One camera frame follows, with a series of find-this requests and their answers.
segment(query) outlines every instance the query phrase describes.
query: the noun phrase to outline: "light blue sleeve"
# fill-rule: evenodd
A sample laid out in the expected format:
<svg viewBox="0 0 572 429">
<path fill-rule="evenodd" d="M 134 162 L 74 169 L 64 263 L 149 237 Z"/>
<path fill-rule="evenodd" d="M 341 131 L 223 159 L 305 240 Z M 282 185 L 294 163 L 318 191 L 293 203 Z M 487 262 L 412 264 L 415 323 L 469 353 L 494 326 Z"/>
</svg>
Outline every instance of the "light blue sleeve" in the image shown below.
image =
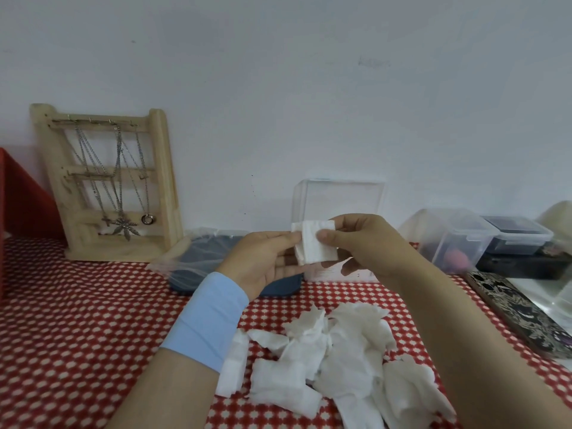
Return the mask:
<svg viewBox="0 0 572 429">
<path fill-rule="evenodd" d="M 161 344 L 220 373 L 240 316 L 250 301 L 234 281 L 208 274 Z"/>
</svg>

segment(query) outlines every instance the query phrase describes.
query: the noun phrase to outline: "table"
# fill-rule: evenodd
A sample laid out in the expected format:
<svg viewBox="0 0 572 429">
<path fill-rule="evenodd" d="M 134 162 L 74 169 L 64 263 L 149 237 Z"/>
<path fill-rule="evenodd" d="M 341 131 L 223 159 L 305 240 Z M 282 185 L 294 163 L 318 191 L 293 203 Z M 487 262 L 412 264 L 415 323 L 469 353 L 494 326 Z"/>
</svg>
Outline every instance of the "table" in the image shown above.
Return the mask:
<svg viewBox="0 0 572 429">
<path fill-rule="evenodd" d="M 101 428 L 151 360 L 188 297 L 172 293 L 145 264 L 72 262 L 61 242 L 6 240 L 4 300 L 0 303 L 0 428 Z M 572 374 L 533 353 L 517 339 L 460 277 L 452 277 L 485 312 L 506 340 L 572 408 Z M 298 295 L 258 299 L 240 327 L 282 332 L 281 325 L 309 310 L 327 312 L 344 301 L 379 304 L 398 350 L 433 367 L 411 316 L 394 293 L 379 284 L 305 283 Z M 255 358 L 270 353 L 251 342 L 242 390 L 215 397 L 207 428 L 342 428 L 332 401 L 318 416 L 298 417 L 244 397 Z M 433 427 L 461 427 L 436 422 Z"/>
</svg>

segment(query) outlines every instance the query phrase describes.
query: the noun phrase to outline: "patterned phone case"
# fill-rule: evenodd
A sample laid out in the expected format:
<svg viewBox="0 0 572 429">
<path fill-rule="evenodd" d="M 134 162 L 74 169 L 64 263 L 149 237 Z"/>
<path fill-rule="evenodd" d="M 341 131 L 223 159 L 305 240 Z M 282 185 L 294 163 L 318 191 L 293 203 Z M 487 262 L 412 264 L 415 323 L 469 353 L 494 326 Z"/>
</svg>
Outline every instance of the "patterned phone case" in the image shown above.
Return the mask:
<svg viewBox="0 0 572 429">
<path fill-rule="evenodd" d="M 526 344 L 546 358 L 572 358 L 572 336 L 504 277 L 468 272 L 465 279 Z"/>
</svg>

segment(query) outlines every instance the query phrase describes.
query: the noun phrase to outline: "wooden jewelry stand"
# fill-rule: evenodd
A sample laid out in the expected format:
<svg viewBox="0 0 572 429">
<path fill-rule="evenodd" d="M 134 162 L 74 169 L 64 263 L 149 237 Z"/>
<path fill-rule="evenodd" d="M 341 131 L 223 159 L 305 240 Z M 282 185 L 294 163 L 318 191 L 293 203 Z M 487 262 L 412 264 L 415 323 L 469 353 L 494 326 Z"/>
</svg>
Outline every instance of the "wooden jewelry stand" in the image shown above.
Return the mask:
<svg viewBox="0 0 572 429">
<path fill-rule="evenodd" d="M 150 262 L 161 256 L 182 237 L 175 176 L 171 163 L 167 118 L 164 111 L 149 110 L 145 117 L 60 114 L 48 104 L 32 104 L 30 115 L 39 138 L 42 155 L 54 197 L 60 212 L 63 230 L 68 239 L 66 257 L 70 260 Z M 99 234 L 102 212 L 88 205 L 86 193 L 78 180 L 109 180 L 94 166 L 86 168 L 74 160 L 74 151 L 64 129 L 149 133 L 153 147 L 154 168 L 146 169 L 151 181 L 158 185 L 160 211 L 154 219 L 161 225 L 162 236 L 134 236 L 126 240 L 121 234 Z M 139 168 L 119 170 L 123 180 L 139 178 Z M 117 211 L 105 211 L 110 220 L 120 218 Z M 124 217 L 140 223 L 141 212 L 125 211 Z"/>
</svg>

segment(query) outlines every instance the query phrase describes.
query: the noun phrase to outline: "hand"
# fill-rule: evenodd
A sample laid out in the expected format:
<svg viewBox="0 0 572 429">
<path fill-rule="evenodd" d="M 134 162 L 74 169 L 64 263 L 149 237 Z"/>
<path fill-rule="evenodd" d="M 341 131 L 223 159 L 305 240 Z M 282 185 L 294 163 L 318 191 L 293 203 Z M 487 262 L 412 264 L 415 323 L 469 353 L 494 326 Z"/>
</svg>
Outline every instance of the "hand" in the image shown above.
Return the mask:
<svg viewBox="0 0 572 429">
<path fill-rule="evenodd" d="M 390 288 L 398 291 L 397 284 L 426 260 L 379 215 L 347 214 L 332 218 L 336 230 L 322 229 L 318 240 L 325 245 L 338 247 L 337 262 L 323 262 L 325 268 L 346 260 L 341 268 L 346 276 L 358 269 L 369 269 L 378 280 L 390 279 Z"/>
<path fill-rule="evenodd" d="M 216 269 L 238 284 L 254 300 L 272 281 L 301 274 L 294 245 L 302 240 L 299 231 L 257 231 L 247 234 Z"/>
</svg>

